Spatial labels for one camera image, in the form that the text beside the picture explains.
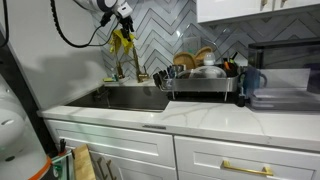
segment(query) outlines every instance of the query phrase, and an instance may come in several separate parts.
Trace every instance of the marble countertop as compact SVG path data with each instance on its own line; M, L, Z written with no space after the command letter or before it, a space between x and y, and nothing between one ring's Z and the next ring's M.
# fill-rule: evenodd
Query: marble countertop
M171 101L161 113L56 106L39 115L46 119L320 152L320 114L254 112L234 104Z

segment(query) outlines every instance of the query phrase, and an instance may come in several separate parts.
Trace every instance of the bottle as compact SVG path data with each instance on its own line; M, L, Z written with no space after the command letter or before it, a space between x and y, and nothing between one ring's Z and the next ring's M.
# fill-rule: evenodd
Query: bottle
M117 73L114 68L111 68L111 78L113 82L117 82L119 80Z
M216 62L216 56L213 53L207 53L204 56L203 63L205 66L213 66Z

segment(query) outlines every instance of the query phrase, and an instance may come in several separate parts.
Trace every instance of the yellow cloth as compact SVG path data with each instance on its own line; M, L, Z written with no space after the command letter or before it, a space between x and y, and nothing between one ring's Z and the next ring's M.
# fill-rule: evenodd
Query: yellow cloth
M109 44L111 45L110 52L118 54L118 51L121 45L123 45L124 53L129 54L130 48L133 47L133 39L134 39L134 35L131 33L130 33L130 39L131 39L131 42L129 42L126 38L124 38L122 36L121 30L114 30L112 32L112 39L109 42Z

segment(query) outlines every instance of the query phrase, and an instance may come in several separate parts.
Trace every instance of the black cable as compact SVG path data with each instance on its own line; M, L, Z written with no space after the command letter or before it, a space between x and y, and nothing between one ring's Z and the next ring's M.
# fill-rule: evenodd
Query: black cable
M0 48L4 47L9 42L9 18L8 18L8 6L7 0L3 0L3 10L4 10L4 21L5 21L5 29L6 29L6 37L3 44L0 45Z
M106 45L106 44L110 41L110 39L111 39L111 37L112 37L112 32L118 27L119 23L120 23L120 21L118 21L118 22L117 22L117 25L110 31L109 38L108 38L108 40L107 40L105 43L103 43L103 44L97 44L97 45L89 45L89 46L97 47L97 46L104 46L104 45Z
M91 41L93 40L93 37L94 35L96 34L96 32L102 27L102 26L99 26L95 31L94 33L92 34L91 38L90 38L90 41L86 44L82 44L82 45L78 45L78 44L73 44L71 41L69 41L63 34L61 28L60 28L60 24L59 24L59 19L58 19L58 16L57 16L57 11L56 11L56 4L55 4L55 0L50 0L51 2L51 10L52 10L52 16L53 16L53 20L54 20L54 23L55 23L55 26L57 28L57 31L59 33L59 35L61 36L61 38L67 43L69 44L70 46L72 47L75 47L75 48L85 48L85 47L88 47L90 46L90 43Z

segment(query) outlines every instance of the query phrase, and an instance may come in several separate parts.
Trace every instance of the white upper cabinet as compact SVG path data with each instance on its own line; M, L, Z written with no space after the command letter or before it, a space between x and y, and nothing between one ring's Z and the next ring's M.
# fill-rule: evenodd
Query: white upper cabinet
M276 0L274 10L285 10L320 4L320 0Z
M197 0L198 23L271 12L273 1Z
M312 5L320 0L197 0L197 18L203 23Z

